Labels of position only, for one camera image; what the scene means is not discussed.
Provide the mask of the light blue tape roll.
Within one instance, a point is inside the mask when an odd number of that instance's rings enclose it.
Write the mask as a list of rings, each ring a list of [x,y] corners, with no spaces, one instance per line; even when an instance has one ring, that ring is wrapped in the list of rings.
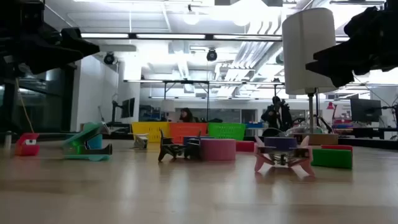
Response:
[[[89,149],[102,149],[103,135],[98,134],[93,136],[91,139],[87,140],[87,145]]]

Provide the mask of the green mini stapler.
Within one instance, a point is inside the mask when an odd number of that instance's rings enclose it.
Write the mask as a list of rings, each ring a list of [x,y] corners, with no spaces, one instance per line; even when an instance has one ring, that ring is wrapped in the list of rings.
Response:
[[[351,151],[336,149],[314,149],[312,166],[352,169]]]

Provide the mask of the black aluminium table frame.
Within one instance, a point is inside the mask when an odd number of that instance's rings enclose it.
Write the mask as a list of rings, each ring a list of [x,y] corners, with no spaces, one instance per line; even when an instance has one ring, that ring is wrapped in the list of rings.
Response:
[[[40,133],[38,141],[61,141],[72,137],[75,133]],[[132,134],[104,135],[103,139],[134,140]],[[398,141],[382,139],[339,138],[338,144],[375,149],[388,149],[398,151]]]

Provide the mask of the purple tape roll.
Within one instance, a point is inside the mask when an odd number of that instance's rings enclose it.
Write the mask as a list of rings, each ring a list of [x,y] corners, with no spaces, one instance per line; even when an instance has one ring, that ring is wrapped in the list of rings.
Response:
[[[266,137],[264,145],[274,147],[275,151],[290,152],[297,147],[297,140],[288,137]]]

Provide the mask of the white shade table lamp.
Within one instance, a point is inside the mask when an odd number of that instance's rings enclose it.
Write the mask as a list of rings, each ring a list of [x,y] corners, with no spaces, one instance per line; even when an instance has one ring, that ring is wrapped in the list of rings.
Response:
[[[332,11],[317,7],[287,17],[282,23],[282,43],[285,92],[308,96],[310,132],[303,135],[302,142],[309,146],[315,136],[313,96],[337,90],[330,78],[306,69],[306,64],[313,62],[314,53],[336,45]]]

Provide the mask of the black monitor on arm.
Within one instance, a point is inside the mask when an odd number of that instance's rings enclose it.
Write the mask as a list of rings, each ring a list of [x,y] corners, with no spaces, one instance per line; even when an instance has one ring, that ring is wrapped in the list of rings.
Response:
[[[131,118],[134,116],[134,103],[135,98],[124,100],[121,105],[117,101],[112,101],[112,123],[116,122],[116,108],[121,109],[120,118]]]

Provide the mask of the person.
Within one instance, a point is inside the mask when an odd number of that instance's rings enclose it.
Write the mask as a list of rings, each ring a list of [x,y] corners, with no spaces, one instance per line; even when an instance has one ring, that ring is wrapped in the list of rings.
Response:
[[[195,117],[192,115],[192,112],[189,108],[182,108],[180,110],[179,121],[183,123],[192,123],[195,122]]]
[[[272,98],[272,104],[267,107],[261,119],[268,123],[269,128],[276,128],[281,131],[286,131],[293,125],[289,105],[278,96]]]

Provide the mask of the black computer monitor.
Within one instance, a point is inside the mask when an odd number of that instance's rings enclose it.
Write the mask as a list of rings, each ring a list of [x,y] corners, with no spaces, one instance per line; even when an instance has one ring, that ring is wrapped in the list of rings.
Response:
[[[351,119],[356,122],[378,122],[382,115],[380,100],[350,99]]]

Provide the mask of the pink tape roll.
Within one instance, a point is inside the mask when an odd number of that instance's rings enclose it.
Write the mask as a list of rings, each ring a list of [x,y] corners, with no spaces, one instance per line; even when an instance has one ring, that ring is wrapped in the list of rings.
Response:
[[[201,158],[204,161],[234,161],[236,159],[236,140],[201,140]]]

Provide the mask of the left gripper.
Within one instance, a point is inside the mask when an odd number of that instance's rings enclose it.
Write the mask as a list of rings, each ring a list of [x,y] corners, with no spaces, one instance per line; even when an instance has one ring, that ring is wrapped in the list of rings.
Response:
[[[44,21],[44,8],[41,0],[0,0],[0,57],[39,74],[100,51],[77,27],[64,28],[60,35]],[[61,39],[68,49],[58,47]]]

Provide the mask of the orange plastic basket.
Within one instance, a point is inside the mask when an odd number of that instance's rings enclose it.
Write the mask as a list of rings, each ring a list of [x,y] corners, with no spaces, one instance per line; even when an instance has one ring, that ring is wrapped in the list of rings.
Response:
[[[169,134],[174,143],[183,143],[185,136],[205,136],[207,127],[207,123],[169,123]]]

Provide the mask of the green plastic basket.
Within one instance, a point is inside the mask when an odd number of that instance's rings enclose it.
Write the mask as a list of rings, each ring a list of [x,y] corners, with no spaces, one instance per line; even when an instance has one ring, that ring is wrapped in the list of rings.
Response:
[[[217,139],[242,141],[246,125],[242,123],[208,123],[208,135]]]

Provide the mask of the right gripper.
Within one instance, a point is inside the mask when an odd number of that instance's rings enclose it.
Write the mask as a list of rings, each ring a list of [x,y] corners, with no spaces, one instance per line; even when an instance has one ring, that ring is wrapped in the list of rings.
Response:
[[[388,72],[398,68],[398,0],[386,0],[383,9],[368,7],[344,27],[349,41],[313,54],[314,60],[354,61],[353,71]],[[352,70],[329,62],[314,61],[306,69],[328,77],[335,87],[354,81]]]

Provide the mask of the black background station frame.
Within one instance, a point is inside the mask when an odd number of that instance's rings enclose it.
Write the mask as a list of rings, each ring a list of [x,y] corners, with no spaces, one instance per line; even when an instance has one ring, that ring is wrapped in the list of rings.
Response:
[[[282,82],[206,81],[206,80],[161,80],[160,99],[176,102],[176,107],[206,109],[205,118],[212,118],[215,110],[254,110],[254,119],[259,117],[274,93],[282,89]],[[241,87],[253,93],[268,90],[269,96],[237,97],[235,91]]]

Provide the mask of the teal staple remover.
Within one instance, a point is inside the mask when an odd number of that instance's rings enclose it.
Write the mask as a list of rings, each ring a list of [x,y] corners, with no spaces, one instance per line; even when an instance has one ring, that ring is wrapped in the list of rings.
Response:
[[[89,161],[106,161],[113,154],[112,144],[102,149],[89,149],[87,140],[98,134],[109,135],[110,131],[106,123],[86,123],[83,130],[66,139],[62,144],[64,159],[85,159]]]

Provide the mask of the dark blue tape roll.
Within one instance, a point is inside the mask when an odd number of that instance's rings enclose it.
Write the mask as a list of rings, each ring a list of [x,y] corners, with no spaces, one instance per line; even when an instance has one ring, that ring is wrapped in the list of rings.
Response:
[[[187,146],[188,143],[192,140],[201,140],[201,139],[213,139],[211,136],[184,136],[183,137],[183,145]]]

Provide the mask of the yellow plastic basket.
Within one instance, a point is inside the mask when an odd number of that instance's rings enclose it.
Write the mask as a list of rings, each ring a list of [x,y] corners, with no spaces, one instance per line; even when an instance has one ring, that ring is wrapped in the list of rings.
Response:
[[[147,134],[149,142],[160,143],[161,131],[164,137],[169,137],[169,123],[162,121],[132,122],[133,134]]]

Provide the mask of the grey staple remover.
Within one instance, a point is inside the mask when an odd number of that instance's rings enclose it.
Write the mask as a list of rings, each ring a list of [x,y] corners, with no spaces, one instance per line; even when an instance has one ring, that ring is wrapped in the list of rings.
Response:
[[[147,149],[147,143],[148,143],[148,133],[145,134],[135,134],[134,135],[134,144],[133,144],[133,149],[139,149],[139,150],[146,150]]]

